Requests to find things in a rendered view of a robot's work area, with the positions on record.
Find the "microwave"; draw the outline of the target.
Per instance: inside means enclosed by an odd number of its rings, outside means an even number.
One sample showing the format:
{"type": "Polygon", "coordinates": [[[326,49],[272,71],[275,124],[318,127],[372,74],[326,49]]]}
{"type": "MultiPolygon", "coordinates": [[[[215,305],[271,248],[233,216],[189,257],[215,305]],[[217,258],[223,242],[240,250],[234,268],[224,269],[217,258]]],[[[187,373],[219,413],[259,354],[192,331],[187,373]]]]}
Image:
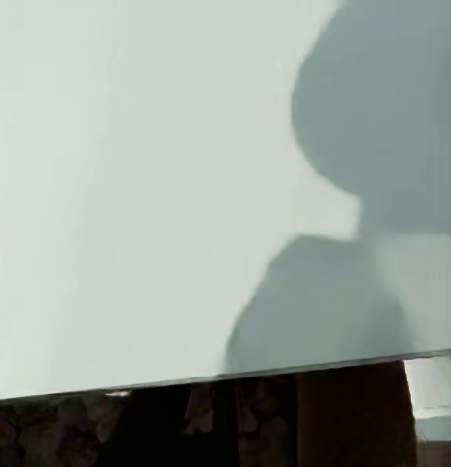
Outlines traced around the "microwave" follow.
{"type": "Polygon", "coordinates": [[[0,0],[0,407],[396,361],[451,415],[451,0],[0,0]]]}

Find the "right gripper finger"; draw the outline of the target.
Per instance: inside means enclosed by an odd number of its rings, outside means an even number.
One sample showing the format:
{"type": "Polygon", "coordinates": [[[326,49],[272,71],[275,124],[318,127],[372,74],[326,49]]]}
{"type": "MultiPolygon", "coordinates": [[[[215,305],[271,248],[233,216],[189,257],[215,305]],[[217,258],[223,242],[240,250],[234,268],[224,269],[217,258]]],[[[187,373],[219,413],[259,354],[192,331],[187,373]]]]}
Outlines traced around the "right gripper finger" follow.
{"type": "Polygon", "coordinates": [[[191,384],[131,391],[93,467],[240,467],[238,379],[212,387],[213,429],[183,434],[191,384]]]}

